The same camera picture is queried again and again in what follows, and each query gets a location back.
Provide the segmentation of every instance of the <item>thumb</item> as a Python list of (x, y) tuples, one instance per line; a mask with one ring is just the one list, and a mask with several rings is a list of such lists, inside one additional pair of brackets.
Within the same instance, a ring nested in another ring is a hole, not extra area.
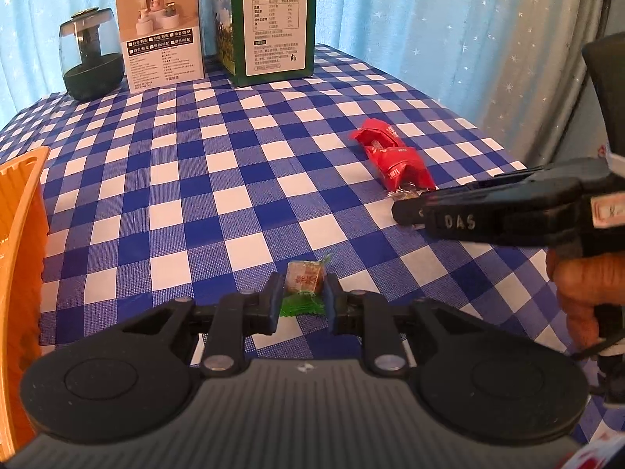
[(558, 291), (588, 305), (625, 304), (625, 256), (602, 254), (558, 263), (553, 276)]

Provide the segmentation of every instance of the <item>table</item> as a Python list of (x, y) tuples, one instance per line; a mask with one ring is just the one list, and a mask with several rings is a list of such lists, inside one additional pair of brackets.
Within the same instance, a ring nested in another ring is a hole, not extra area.
[[(435, 241), (393, 221), (391, 201), (350, 137), (367, 117), (421, 149), (440, 187), (522, 169), (493, 139), (392, 76), (320, 45), (315, 76), (233, 89), (199, 82), (91, 103), (54, 93), (0, 133), (0, 163), (51, 147), (41, 182), (50, 235), (44, 352), (179, 296), (216, 303), (257, 289), (290, 260), (319, 260), (346, 290), (429, 296), (565, 350), (571, 340), (545, 252)], [(316, 316), (281, 318), (252, 357), (355, 356)], [(195, 359), (201, 354), (201, 344)], [(575, 436), (622, 430), (592, 399)]]

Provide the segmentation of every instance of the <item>human hand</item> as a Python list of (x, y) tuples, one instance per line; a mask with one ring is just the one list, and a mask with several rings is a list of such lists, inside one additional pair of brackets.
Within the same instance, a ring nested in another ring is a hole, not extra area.
[(625, 254), (561, 260), (547, 252), (547, 275), (557, 287), (566, 327), (579, 349), (599, 341), (595, 306), (625, 305)]

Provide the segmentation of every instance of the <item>red candy package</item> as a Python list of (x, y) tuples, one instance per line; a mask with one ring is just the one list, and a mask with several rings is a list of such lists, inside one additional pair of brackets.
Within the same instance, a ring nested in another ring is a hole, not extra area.
[(435, 189), (436, 185), (427, 167), (414, 148), (384, 148), (365, 146), (369, 160), (376, 164), (382, 183), (389, 192), (402, 185), (414, 184), (419, 189)]
[(378, 150), (405, 146), (391, 125), (375, 118), (365, 121), (351, 137), (365, 147), (373, 146)]

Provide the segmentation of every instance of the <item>orange plastic container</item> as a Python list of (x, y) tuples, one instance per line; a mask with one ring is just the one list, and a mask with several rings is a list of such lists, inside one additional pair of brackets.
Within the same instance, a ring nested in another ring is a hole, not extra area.
[(0, 165), (0, 460), (34, 436), (20, 402), (20, 380), (41, 353), (48, 219), (39, 178), (49, 152), (37, 148)]

